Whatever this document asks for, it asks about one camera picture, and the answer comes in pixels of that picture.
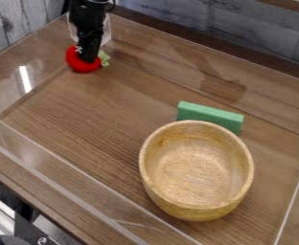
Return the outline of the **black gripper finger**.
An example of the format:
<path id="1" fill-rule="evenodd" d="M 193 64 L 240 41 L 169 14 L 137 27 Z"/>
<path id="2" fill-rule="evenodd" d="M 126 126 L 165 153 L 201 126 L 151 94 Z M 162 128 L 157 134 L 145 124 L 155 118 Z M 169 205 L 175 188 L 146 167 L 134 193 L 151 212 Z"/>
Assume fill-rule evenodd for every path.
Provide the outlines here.
<path id="1" fill-rule="evenodd" d="M 91 35 L 91 44 L 90 44 L 90 61 L 91 62 L 94 62 L 98 57 L 99 50 L 102 47 L 102 42 L 103 42 L 103 35 L 105 35 L 105 30 L 94 31 Z"/>
<path id="2" fill-rule="evenodd" d="M 85 61 L 90 61 L 89 57 L 89 45 L 90 45 L 90 39 L 85 33 L 78 34 L 78 44 L 76 44 L 76 52 L 79 55 L 79 58 Z"/>

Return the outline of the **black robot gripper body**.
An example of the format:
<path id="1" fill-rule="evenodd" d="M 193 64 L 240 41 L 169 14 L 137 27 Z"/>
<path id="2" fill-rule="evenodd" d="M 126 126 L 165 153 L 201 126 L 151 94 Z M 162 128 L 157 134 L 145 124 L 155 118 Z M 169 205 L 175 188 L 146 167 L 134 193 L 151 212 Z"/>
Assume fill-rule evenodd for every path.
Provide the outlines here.
<path id="1" fill-rule="evenodd" d="M 67 17 L 72 38 L 103 33 L 106 14 L 115 6 L 117 0 L 71 0 Z"/>

